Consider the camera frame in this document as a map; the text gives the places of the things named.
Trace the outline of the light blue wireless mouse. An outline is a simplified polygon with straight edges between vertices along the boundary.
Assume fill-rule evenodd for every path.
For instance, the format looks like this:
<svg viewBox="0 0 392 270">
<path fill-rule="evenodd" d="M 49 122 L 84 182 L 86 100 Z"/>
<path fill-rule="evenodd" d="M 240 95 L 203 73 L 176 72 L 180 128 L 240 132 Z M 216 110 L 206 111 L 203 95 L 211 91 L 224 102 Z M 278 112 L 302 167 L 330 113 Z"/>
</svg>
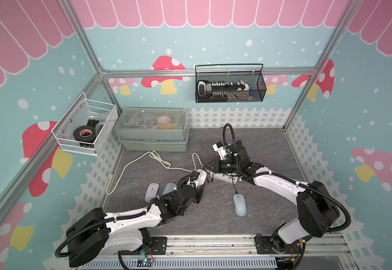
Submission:
<svg viewBox="0 0 392 270">
<path fill-rule="evenodd" d="M 177 185 L 175 183 L 168 183 L 163 190 L 163 195 L 169 194 L 170 192 L 176 191 Z"/>
</svg>

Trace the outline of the lilac wireless mouse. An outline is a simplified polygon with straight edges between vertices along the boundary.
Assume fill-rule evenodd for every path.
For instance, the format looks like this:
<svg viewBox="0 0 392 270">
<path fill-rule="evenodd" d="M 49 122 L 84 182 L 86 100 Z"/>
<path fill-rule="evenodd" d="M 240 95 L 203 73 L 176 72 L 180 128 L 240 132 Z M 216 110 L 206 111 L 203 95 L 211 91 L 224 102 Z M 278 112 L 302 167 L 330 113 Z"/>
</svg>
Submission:
<svg viewBox="0 0 392 270">
<path fill-rule="evenodd" d="M 150 183 L 145 193 L 145 202 L 148 203 L 152 199 L 156 198 L 158 194 L 158 189 L 159 189 L 158 183 Z"/>
</svg>

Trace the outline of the pale blue wireless mouse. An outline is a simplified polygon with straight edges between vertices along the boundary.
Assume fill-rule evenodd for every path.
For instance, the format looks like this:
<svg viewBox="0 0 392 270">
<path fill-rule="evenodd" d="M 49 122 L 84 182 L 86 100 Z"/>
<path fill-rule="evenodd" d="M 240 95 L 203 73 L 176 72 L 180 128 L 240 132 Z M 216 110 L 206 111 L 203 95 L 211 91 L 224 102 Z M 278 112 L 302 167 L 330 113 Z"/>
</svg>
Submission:
<svg viewBox="0 0 392 270">
<path fill-rule="evenodd" d="M 244 217 L 247 214 L 245 198 L 242 194 L 233 195 L 234 211 L 236 215 Z"/>
</svg>

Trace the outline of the white pink wireless mouse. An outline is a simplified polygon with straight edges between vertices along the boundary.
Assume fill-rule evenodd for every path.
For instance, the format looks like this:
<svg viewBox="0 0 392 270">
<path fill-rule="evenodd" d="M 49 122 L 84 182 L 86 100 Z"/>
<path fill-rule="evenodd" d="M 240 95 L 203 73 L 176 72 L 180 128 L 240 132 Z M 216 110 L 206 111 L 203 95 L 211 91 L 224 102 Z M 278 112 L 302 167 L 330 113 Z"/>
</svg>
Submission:
<svg viewBox="0 0 392 270">
<path fill-rule="evenodd" d="M 198 178 L 196 180 L 196 186 L 198 189 L 200 189 L 206 183 L 207 172 L 202 169 L 198 169 L 196 170 L 196 172 L 199 173 Z"/>
</svg>

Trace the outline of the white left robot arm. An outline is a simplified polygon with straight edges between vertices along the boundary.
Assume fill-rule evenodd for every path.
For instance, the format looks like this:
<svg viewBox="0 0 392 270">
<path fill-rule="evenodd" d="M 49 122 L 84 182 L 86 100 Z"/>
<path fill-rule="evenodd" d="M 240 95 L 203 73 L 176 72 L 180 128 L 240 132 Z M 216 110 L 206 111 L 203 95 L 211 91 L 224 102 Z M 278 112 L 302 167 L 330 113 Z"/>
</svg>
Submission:
<svg viewBox="0 0 392 270">
<path fill-rule="evenodd" d="M 70 267 L 78 267 L 100 254 L 150 253 L 156 245 L 149 228 L 167 224 L 183 216 L 192 203 L 200 203 L 206 178 L 203 172 L 186 175 L 173 191 L 155 196 L 144 208 L 119 213 L 91 210 L 66 231 L 55 257 L 68 258 Z"/>
</svg>

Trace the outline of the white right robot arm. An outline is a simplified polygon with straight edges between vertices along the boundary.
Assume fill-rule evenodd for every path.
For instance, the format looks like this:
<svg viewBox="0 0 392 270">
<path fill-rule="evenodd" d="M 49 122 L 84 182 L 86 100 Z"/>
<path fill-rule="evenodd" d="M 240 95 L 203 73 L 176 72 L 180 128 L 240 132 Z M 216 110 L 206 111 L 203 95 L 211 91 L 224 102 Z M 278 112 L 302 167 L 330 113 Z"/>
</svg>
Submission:
<svg viewBox="0 0 392 270">
<path fill-rule="evenodd" d="M 275 252 L 284 253 L 297 241 L 322 237 L 327 232 L 343 231 L 350 226 L 351 215 L 347 208 L 331 197 L 321 182 L 297 181 L 251 161 L 241 141 L 218 142 L 213 149 L 218 157 L 205 166 L 213 177 L 266 188 L 297 206 L 298 217 L 271 235 Z"/>
</svg>

